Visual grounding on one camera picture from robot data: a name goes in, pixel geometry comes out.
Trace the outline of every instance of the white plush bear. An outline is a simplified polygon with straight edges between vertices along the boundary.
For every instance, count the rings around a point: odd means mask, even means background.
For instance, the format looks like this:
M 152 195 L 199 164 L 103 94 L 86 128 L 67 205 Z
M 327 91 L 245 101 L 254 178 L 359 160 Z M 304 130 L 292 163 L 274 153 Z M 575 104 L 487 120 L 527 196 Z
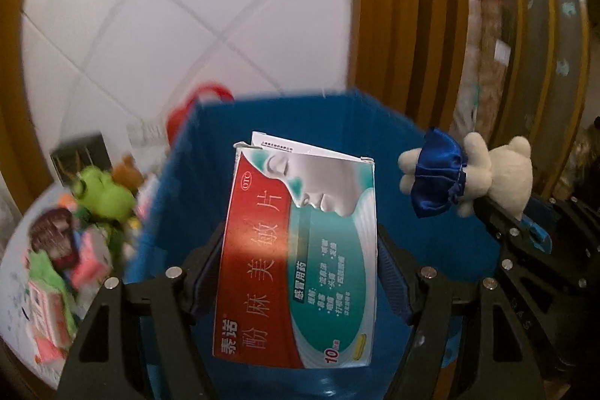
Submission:
M 457 205 L 458 215 L 473 213 L 473 200 L 484 195 L 500 204 L 516 219 L 521 220 L 523 210 L 531 196 L 533 170 L 531 146 L 522 136 L 488 151 L 479 133 L 469 133 L 464 138 L 467 165 L 464 167 L 466 182 L 464 194 Z M 406 174 L 400 180 L 400 190 L 410 194 L 415 182 L 415 167 L 421 148 L 405 151 L 398 158 L 398 166 Z

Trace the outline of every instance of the white table surface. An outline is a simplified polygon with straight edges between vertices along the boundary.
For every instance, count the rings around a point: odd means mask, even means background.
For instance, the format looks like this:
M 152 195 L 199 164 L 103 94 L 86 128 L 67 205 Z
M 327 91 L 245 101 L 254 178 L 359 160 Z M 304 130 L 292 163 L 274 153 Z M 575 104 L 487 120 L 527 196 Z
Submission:
M 34 347 L 26 333 L 27 319 L 21 307 L 24 302 L 28 272 L 23 267 L 23 254 L 28 244 L 29 225 L 45 209 L 55 207 L 58 197 L 65 191 L 62 185 L 55 183 L 29 207 L 8 242 L 4 258 L 0 263 L 0 336 L 20 362 L 54 389 L 58 387 L 59 374 L 53 369 L 35 363 Z

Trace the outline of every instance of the toy pile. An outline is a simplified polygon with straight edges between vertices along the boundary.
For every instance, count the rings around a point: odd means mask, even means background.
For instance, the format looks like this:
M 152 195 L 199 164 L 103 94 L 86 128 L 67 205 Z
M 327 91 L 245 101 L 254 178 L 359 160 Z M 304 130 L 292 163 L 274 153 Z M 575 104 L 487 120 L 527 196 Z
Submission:
M 26 316 L 37 363 L 62 370 L 77 324 L 104 279 L 120 275 L 135 255 L 157 184 L 157 176 L 142 175 L 130 154 L 112 172 L 87 166 L 71 193 L 31 224 Z

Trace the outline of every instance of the otc logo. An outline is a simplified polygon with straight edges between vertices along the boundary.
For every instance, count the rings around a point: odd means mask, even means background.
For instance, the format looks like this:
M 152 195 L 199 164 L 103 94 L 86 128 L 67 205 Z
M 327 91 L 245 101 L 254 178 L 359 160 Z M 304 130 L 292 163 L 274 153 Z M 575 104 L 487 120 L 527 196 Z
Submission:
M 252 183 L 252 173 L 247 171 L 242 175 L 242 190 L 248 190 Z

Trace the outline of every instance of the blue bow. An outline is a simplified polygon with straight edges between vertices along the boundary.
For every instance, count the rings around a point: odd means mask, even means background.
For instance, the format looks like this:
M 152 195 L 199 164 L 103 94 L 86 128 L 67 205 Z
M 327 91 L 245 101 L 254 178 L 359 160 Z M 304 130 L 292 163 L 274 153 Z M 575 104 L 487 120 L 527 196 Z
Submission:
M 464 194 L 467 156 L 447 133 L 431 127 L 425 134 L 410 192 L 417 217 L 437 216 Z

